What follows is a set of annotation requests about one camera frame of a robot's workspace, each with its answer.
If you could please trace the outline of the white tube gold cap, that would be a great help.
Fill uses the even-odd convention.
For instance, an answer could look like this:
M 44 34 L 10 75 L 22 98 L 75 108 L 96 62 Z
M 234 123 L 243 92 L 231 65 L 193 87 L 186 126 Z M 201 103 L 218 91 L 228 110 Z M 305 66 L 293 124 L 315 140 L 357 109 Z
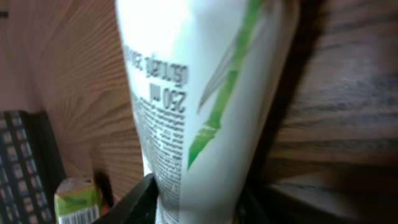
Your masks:
M 299 21 L 288 0 L 117 0 L 156 223 L 232 223 Z

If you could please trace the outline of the green snack packet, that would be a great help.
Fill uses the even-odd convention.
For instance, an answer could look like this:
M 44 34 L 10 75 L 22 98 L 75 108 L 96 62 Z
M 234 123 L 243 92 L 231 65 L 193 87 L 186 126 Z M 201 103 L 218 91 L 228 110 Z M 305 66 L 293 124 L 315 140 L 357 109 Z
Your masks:
M 68 178 L 61 181 L 54 194 L 57 224 L 91 224 L 102 215 L 103 200 L 91 178 Z

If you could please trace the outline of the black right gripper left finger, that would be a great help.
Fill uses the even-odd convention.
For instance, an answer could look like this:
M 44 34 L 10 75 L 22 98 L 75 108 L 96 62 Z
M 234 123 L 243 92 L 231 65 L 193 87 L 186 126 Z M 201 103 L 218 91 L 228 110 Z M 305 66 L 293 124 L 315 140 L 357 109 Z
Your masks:
M 106 212 L 94 224 L 154 224 L 159 190 L 153 174 L 146 175 L 119 202 L 113 198 L 109 176 L 95 173 L 94 182 L 106 205 Z

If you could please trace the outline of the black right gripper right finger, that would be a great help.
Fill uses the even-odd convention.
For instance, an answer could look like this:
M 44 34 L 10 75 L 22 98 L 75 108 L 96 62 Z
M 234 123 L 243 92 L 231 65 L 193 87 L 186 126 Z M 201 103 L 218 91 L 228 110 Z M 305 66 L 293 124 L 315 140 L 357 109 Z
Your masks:
M 245 187 L 236 207 L 237 224 L 270 224 L 270 221 L 254 194 Z

